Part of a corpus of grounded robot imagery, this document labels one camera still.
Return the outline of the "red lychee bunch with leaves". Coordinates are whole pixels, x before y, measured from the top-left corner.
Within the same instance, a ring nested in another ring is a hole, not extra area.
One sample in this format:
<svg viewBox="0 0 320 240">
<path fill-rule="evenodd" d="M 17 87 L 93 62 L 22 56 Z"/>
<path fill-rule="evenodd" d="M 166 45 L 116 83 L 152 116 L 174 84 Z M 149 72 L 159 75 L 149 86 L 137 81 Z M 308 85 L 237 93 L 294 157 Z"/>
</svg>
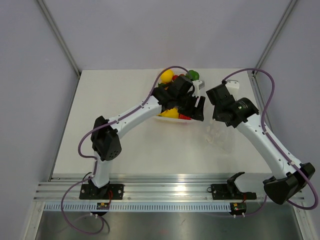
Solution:
<svg viewBox="0 0 320 240">
<path fill-rule="evenodd" d="M 178 77 L 180 77 L 180 76 L 186 76 L 186 75 L 183 74 L 183 73 L 182 73 L 182 74 L 179 74 L 179 75 L 176 75 L 176 74 L 175 74 L 175 75 L 172 76 L 172 78 L 171 78 L 170 81 L 162 81 L 162 80 L 161 80 L 161 81 L 158 83 L 157 86 L 158 86 L 158 87 L 161 87 L 161 86 L 163 87 L 163 86 L 166 86 L 166 85 L 168 85 L 168 84 L 171 84 L 171 83 L 173 83 L 173 82 L 174 82 Z"/>
</svg>

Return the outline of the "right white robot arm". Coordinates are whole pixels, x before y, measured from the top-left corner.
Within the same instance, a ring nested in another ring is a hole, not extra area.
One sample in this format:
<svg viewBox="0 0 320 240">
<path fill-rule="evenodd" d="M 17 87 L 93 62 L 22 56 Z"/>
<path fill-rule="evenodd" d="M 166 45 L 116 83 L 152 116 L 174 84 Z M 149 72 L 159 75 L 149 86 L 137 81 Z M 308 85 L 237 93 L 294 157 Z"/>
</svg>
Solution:
<svg viewBox="0 0 320 240">
<path fill-rule="evenodd" d="M 237 129 L 266 161 L 272 176 L 263 181 L 263 189 L 274 203 L 284 204 L 307 185 L 316 171 L 315 167 L 288 154 L 264 124 L 262 115 L 251 100 L 246 97 L 236 100 L 224 83 L 207 90 L 206 94 L 214 107 L 212 118 Z"/>
</svg>

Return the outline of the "yellow pear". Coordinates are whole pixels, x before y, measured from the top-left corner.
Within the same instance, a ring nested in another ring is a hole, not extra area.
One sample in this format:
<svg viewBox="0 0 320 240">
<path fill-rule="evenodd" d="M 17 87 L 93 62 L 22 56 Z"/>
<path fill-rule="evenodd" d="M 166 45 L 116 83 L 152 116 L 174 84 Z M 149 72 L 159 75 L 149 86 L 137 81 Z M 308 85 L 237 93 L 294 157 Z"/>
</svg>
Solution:
<svg viewBox="0 0 320 240">
<path fill-rule="evenodd" d="M 177 108 L 172 108 L 172 109 L 169 109 L 167 110 L 165 113 L 164 113 L 164 116 L 166 118 L 173 118 L 173 119 L 178 119 L 179 118 L 179 112 L 178 112 L 178 109 Z"/>
</svg>

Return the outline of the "yellow bell pepper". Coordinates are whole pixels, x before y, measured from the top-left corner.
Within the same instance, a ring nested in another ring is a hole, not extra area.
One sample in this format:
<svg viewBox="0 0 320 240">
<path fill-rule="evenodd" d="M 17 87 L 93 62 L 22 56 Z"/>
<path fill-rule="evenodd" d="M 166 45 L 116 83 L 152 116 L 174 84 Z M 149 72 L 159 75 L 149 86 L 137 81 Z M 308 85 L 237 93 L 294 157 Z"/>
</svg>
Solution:
<svg viewBox="0 0 320 240">
<path fill-rule="evenodd" d="M 157 116 L 158 116 L 158 117 L 166 117 L 167 114 L 168 114 L 168 112 L 167 112 L 167 111 L 164 111 L 164 112 L 161 112 L 160 114 L 158 114 Z"/>
</svg>

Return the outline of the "yellow lemon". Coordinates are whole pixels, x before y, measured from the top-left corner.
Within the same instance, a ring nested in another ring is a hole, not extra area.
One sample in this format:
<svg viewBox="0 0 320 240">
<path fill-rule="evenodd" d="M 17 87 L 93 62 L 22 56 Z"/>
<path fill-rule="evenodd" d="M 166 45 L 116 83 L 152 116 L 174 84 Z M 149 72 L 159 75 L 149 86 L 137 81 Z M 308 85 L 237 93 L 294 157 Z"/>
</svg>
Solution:
<svg viewBox="0 0 320 240">
<path fill-rule="evenodd" d="M 162 83 L 168 84 L 172 81 L 173 76 L 174 76 L 174 72 L 171 69 L 168 69 L 160 75 L 160 80 Z"/>
</svg>

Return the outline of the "red tomato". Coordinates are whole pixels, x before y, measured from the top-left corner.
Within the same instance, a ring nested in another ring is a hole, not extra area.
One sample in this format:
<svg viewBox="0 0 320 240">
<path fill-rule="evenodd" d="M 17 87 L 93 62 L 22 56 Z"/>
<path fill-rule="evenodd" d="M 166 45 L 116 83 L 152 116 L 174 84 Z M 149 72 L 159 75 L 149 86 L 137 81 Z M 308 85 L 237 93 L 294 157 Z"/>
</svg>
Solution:
<svg viewBox="0 0 320 240">
<path fill-rule="evenodd" d="M 187 121 L 189 121 L 189 120 L 192 120 L 192 118 L 190 118 L 189 116 L 185 116 L 185 115 L 183 115 L 183 114 L 179 114 L 179 117 L 178 117 L 180 120 L 187 120 Z"/>
</svg>

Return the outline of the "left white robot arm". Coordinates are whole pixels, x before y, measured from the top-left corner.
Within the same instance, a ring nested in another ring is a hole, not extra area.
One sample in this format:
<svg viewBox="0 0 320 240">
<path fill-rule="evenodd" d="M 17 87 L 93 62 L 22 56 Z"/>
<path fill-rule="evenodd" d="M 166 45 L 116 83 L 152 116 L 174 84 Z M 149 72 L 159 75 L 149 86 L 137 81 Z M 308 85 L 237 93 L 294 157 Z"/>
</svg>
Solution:
<svg viewBox="0 0 320 240">
<path fill-rule="evenodd" d="M 196 81 L 178 76 L 173 82 L 151 90 L 146 100 L 110 119 L 103 116 L 94 122 L 90 140 L 95 157 L 90 193 L 97 199 L 108 194 L 109 162 L 122 151 L 121 138 L 130 130 L 164 111 L 177 109 L 178 114 L 195 121 L 204 120 L 205 96 L 196 93 Z"/>
</svg>

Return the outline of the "clear zip top bag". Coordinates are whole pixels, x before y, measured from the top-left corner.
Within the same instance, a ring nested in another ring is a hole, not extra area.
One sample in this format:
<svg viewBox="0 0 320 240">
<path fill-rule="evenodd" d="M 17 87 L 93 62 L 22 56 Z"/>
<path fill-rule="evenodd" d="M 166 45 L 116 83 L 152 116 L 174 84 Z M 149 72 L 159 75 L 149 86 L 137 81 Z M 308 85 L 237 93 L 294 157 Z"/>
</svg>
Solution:
<svg viewBox="0 0 320 240">
<path fill-rule="evenodd" d="M 232 153 L 235 148 L 235 133 L 232 127 L 214 119 L 203 122 L 203 136 L 205 141 L 225 153 Z"/>
</svg>

